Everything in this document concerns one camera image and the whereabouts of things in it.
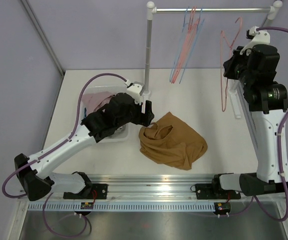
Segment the pink mauve tank top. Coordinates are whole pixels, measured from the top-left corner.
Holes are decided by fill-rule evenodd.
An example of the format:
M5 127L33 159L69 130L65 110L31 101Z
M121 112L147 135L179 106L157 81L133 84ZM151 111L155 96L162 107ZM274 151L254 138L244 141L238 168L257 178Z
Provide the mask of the pink mauve tank top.
M115 96L114 93L108 91L98 93L87 93L82 96L82 103L86 108L86 113L90 114L97 111L105 104L108 104L111 98L114 96Z

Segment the mustard brown tank top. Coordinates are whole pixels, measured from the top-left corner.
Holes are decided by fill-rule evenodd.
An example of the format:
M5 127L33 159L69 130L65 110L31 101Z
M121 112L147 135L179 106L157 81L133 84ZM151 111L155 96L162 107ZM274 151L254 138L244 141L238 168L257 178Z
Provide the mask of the mustard brown tank top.
M168 112L139 131L140 152L157 164L188 171L207 151L206 140Z

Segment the light blue hanger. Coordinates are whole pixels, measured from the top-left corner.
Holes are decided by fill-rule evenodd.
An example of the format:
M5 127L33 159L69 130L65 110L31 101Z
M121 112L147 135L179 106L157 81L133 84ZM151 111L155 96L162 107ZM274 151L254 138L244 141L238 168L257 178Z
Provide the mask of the light blue hanger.
M188 12L188 8L185 10L184 19L183 19L183 25L182 25L182 28L181 28L180 38L179 38L179 42L178 42L178 45L177 45L176 55L175 55L175 59L173 61L173 66L172 66L172 69L171 69L171 72L170 72L170 77L169 77L169 82L170 83L172 83L172 78L173 78L173 75L175 73L175 67L176 67L177 62L179 60L180 52L181 52L181 49L182 49L182 41L183 41L183 38L184 38L184 30L185 30L185 27L187 25L187 22L186 22L187 12Z

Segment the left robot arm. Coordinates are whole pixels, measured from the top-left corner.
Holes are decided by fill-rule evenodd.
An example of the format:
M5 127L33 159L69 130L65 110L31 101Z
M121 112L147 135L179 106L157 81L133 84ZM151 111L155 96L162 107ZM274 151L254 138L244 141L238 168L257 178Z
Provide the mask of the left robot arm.
M127 93L118 93L108 104L90 113L76 131L36 154L23 153L14 159L16 175L28 199L37 201L49 193L63 193L65 199L91 198L93 184L84 172L54 173L54 169L86 147L99 143L128 124L147 127L154 119L152 102L136 104Z

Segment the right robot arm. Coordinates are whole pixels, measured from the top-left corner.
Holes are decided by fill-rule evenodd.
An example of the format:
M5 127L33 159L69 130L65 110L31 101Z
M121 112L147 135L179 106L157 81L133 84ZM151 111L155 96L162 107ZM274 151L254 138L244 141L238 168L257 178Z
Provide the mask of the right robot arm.
M237 191L245 196L281 193L288 190L288 161L281 121L288 109L286 87L274 81L280 59L277 48L256 44L238 46L225 61L224 77L238 80L255 126L257 170L253 173L216 174L211 193L222 198Z

